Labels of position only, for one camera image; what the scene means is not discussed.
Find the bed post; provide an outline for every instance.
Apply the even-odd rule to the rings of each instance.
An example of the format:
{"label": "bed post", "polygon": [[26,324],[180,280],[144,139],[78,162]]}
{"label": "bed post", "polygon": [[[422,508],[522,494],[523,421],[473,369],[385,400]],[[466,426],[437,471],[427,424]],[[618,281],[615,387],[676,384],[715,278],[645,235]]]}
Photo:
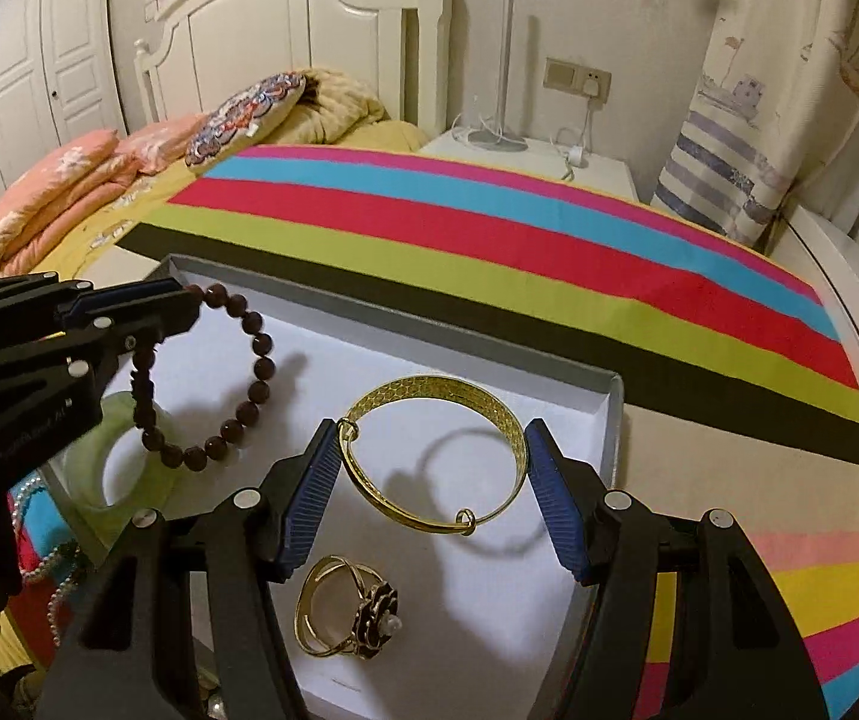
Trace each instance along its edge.
{"label": "bed post", "polygon": [[419,0],[420,59],[417,124],[435,138],[447,128],[452,0]]}
{"label": "bed post", "polygon": [[147,124],[159,122],[160,118],[153,104],[153,87],[149,78],[149,71],[145,68],[145,58],[149,56],[149,44],[143,38],[135,42],[136,58],[133,64],[136,67],[136,78],[140,82],[140,102],[143,103],[143,116]]}

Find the brown beaded bracelet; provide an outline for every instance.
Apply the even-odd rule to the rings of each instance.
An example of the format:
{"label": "brown beaded bracelet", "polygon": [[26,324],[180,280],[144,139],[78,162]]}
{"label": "brown beaded bracelet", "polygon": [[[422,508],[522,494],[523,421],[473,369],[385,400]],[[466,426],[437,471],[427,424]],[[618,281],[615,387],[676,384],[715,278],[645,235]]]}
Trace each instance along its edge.
{"label": "brown beaded bracelet", "polygon": [[248,311],[246,298],[242,295],[229,295],[222,284],[211,285],[204,293],[196,284],[191,284],[187,290],[196,295],[199,302],[206,303],[210,308],[225,308],[226,313],[233,319],[241,319],[244,333],[253,336],[253,351],[257,355],[253,373],[256,381],[249,386],[246,400],[236,406],[236,418],[227,419],[220,426],[220,435],[210,436],[202,447],[191,446],[180,449],[172,443],[167,443],[163,431],[156,425],[156,410],[153,408],[153,381],[149,372],[156,362],[155,343],[137,341],[133,352],[132,391],[136,408],[133,410],[133,422],[143,431],[143,446],[150,452],[159,452],[163,464],[169,469],[186,466],[191,471],[205,469],[207,460],[219,461],[226,457],[231,443],[241,442],[244,431],[252,427],[260,418],[260,405],[269,400],[269,385],[266,382],[276,373],[276,364],[268,355],[273,351],[273,338],[263,333],[263,316],[255,311]]}

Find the yellow bed sheet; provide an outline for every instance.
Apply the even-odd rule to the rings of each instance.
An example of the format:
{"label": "yellow bed sheet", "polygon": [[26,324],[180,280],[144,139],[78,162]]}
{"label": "yellow bed sheet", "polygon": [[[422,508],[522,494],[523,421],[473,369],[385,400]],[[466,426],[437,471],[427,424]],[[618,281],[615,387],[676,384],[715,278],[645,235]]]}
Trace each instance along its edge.
{"label": "yellow bed sheet", "polygon": [[[354,127],[340,138],[337,145],[412,153],[426,146],[427,141],[426,135],[408,122],[376,122]],[[34,271],[41,274],[56,271],[63,279],[79,278],[140,220],[194,180],[196,176],[183,160],[174,162],[159,175],[140,178],[118,200],[76,225]]]}

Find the white wardrobe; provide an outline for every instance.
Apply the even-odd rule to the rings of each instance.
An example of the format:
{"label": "white wardrobe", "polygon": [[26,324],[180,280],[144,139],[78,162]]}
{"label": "white wardrobe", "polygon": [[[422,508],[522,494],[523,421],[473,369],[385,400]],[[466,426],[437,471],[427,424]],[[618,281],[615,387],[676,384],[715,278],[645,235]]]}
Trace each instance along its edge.
{"label": "white wardrobe", "polygon": [[125,132],[107,0],[0,0],[0,195],[90,130]]}

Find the white table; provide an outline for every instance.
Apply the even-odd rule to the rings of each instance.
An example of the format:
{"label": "white table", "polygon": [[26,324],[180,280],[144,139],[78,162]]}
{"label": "white table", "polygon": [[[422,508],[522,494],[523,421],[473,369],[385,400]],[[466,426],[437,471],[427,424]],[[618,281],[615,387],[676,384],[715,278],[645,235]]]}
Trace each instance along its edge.
{"label": "white table", "polygon": [[[561,180],[566,176],[566,158],[556,146],[532,138],[526,138],[526,140],[529,146],[526,151],[486,151],[485,148],[478,148],[457,140],[451,130],[444,132],[431,143],[427,143],[420,149],[420,153],[472,162],[485,167],[519,170],[519,172],[527,172],[543,178]],[[633,176],[630,175],[629,167],[625,162],[599,154],[587,154],[583,158],[583,165],[584,167],[572,169],[572,184],[575,186],[639,202],[636,187],[633,185]]]}

